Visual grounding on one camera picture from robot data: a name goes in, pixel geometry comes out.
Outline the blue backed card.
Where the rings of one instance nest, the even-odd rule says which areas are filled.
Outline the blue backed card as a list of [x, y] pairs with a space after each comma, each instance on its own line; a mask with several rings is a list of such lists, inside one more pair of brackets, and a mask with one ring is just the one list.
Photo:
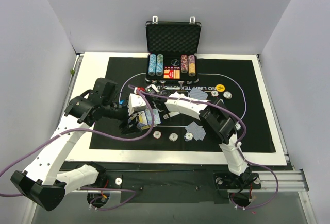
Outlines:
[[208, 94], [205, 93], [204, 91], [199, 90], [199, 89], [192, 89], [189, 92], [189, 97], [197, 99], [197, 100], [207, 100]]
[[196, 122], [192, 122], [185, 127], [186, 131], [192, 134], [198, 133], [200, 130], [199, 125]]
[[206, 131], [203, 127], [197, 127], [194, 131], [193, 131], [193, 138], [196, 141], [202, 141], [206, 136]]

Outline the blue chip stack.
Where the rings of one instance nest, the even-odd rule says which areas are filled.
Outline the blue chip stack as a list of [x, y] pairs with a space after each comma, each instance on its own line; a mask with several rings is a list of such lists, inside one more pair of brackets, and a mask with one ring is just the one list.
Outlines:
[[190, 133], [190, 132], [187, 132], [187, 133], [184, 135], [184, 140], [185, 140], [186, 142], [190, 142], [190, 141], [192, 141], [192, 140], [193, 140], [193, 134]]

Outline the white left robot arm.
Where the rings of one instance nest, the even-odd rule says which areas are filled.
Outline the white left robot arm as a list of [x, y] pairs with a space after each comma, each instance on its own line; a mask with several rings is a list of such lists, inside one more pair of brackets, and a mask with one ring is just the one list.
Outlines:
[[93, 89], [73, 98], [53, 137], [38, 148], [38, 156], [23, 170], [16, 170], [11, 182], [19, 192], [47, 211], [56, 208], [64, 196], [84, 186], [106, 189], [110, 180], [106, 169], [89, 162], [66, 173], [59, 170], [82, 135], [101, 118], [125, 120], [127, 107], [115, 105], [117, 83], [98, 78]]

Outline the red chip stack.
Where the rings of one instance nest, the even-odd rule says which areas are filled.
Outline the red chip stack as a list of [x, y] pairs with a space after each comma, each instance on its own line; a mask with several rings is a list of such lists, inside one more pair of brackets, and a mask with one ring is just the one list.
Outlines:
[[160, 132], [160, 131], [155, 131], [155, 132], [153, 133], [153, 137], [156, 138], [156, 139], [161, 138], [161, 132]]

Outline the grey chip stack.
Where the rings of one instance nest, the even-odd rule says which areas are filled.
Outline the grey chip stack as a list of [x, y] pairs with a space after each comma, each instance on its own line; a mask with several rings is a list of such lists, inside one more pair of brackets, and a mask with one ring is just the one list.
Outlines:
[[178, 135], [177, 135], [176, 133], [171, 133], [171, 134], [169, 135], [169, 140], [170, 140], [170, 141], [175, 142], [175, 141], [177, 141], [177, 139], [178, 139]]

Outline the yellow big blind button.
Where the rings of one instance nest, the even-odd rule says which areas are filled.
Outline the yellow big blind button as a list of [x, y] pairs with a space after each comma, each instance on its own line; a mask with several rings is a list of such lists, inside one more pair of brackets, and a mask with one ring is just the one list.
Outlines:
[[216, 90], [220, 93], [225, 91], [225, 86], [223, 84], [217, 84], [216, 85]]

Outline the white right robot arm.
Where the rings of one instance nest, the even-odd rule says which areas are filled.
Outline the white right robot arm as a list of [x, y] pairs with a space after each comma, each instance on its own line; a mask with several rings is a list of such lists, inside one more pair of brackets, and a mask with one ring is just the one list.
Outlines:
[[184, 114], [202, 123], [206, 133], [211, 135], [224, 153], [233, 186], [247, 186], [256, 180], [251, 164], [240, 148], [241, 140], [246, 135], [246, 125], [227, 110], [222, 101], [215, 98], [198, 100], [173, 91], [161, 92], [153, 84], [146, 87], [144, 94], [161, 110]]

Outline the blue playing card deck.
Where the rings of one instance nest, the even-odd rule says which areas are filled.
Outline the blue playing card deck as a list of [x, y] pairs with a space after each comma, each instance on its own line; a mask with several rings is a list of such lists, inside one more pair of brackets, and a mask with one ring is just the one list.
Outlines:
[[[154, 126], [161, 123], [159, 112], [157, 109], [153, 109]], [[149, 109], [134, 113], [130, 119], [130, 123], [136, 125], [139, 130], [149, 129], [152, 123], [152, 115]]]

